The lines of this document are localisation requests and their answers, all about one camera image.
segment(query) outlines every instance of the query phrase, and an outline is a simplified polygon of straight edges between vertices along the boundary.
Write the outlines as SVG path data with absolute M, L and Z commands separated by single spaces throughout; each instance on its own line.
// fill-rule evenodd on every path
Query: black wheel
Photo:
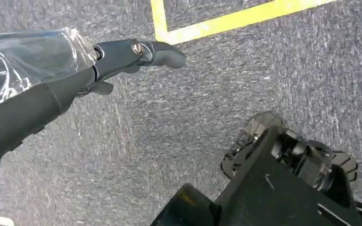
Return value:
M 345 152 L 333 151 L 330 147 L 326 146 L 321 142 L 309 140 L 307 141 L 307 143 L 319 152 L 329 154 L 331 156 L 331 163 L 340 166 L 345 171 L 347 178 L 350 182 L 350 187 L 352 189 L 354 188 L 358 170 L 358 164 L 356 160 L 354 160 Z
M 252 153 L 255 141 L 270 126 L 284 127 L 284 124 L 282 119 L 272 112 L 256 114 L 248 121 L 221 162 L 221 169 L 228 178 L 234 177 L 243 161 Z

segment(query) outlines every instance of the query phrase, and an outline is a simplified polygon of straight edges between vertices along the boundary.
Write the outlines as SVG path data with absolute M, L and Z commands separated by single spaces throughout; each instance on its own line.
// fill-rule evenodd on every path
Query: gray carpet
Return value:
M 264 1 L 166 1 L 169 28 Z M 0 0 L 0 31 L 75 27 L 93 41 L 153 39 L 149 1 Z M 180 70 L 143 69 L 111 80 L 2 160 L 0 216 L 16 225 L 148 225 L 190 182 L 214 199 L 219 169 L 250 116 L 273 110 L 295 131 L 360 163 L 362 0 L 178 45 Z

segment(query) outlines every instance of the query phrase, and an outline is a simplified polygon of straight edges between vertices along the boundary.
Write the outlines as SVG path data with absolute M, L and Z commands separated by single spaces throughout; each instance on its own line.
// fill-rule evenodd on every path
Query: metal screw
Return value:
M 144 47 L 138 41 L 131 43 L 131 49 L 132 49 L 132 52 L 138 56 L 142 56 L 144 53 Z

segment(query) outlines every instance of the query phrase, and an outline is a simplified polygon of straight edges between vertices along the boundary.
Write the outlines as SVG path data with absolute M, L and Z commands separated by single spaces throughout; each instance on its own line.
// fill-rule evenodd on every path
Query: yellow tape line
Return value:
M 156 39 L 177 44 L 274 19 L 335 0 L 275 0 L 236 13 L 167 31 L 163 0 L 151 0 Z

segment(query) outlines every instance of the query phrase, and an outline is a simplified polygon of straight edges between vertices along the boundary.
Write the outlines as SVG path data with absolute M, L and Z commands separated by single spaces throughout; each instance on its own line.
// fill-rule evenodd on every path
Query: clear plastic bag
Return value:
M 85 70 L 96 60 L 93 45 L 75 29 L 0 33 L 0 103 Z

